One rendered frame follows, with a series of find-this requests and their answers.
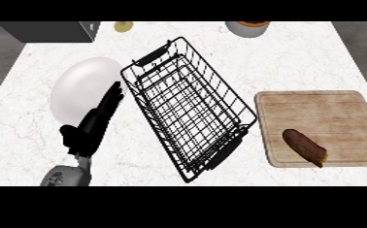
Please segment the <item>white oval plate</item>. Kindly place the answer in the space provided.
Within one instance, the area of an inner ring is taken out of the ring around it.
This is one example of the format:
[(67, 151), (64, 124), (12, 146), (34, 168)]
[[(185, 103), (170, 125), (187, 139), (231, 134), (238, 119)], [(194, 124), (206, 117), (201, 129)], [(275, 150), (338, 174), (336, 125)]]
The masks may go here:
[(98, 107), (113, 84), (122, 81), (122, 65), (107, 57), (77, 62), (56, 80), (51, 94), (51, 111), (62, 124), (77, 126)]

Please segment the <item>small yellow round object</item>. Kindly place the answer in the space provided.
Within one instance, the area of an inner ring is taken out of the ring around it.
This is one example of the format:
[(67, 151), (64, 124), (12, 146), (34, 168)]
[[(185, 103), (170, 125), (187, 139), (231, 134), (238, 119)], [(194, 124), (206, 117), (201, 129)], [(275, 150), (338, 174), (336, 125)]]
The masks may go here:
[(114, 30), (120, 33), (127, 32), (133, 27), (133, 22), (132, 21), (119, 21), (114, 24)]

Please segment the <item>wooden cutting board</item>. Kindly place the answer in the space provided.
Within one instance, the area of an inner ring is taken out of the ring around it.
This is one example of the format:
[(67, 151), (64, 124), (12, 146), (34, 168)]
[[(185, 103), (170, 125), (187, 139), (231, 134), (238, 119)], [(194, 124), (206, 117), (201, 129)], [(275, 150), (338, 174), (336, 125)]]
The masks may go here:
[(255, 106), (274, 167), (315, 167), (286, 144), (286, 129), (296, 129), (327, 149), (324, 167), (367, 167), (367, 101), (358, 91), (261, 91)]

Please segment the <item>dark grey appliance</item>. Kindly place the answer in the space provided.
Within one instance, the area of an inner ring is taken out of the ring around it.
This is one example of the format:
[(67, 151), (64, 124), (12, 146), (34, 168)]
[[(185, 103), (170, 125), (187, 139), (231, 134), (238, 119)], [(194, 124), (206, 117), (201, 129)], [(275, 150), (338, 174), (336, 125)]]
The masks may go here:
[(0, 21), (22, 43), (92, 43), (99, 21)]

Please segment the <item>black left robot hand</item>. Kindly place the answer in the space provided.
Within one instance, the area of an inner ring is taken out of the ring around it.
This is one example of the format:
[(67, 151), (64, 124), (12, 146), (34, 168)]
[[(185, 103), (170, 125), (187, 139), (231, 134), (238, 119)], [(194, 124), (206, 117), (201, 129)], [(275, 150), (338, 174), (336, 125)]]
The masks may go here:
[(98, 107), (89, 111), (79, 125), (65, 124), (61, 127), (59, 131), (68, 154), (90, 157), (96, 152), (122, 99), (120, 82), (116, 81)]

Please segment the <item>grey pot with brown contents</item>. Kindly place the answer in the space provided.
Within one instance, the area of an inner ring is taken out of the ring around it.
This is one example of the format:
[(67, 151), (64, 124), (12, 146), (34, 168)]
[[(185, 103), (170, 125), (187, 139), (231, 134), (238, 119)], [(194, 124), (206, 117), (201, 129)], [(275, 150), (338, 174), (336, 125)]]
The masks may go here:
[(256, 38), (261, 36), (268, 28), (270, 22), (247, 22), (247, 21), (227, 21), (227, 28), (243, 38)]

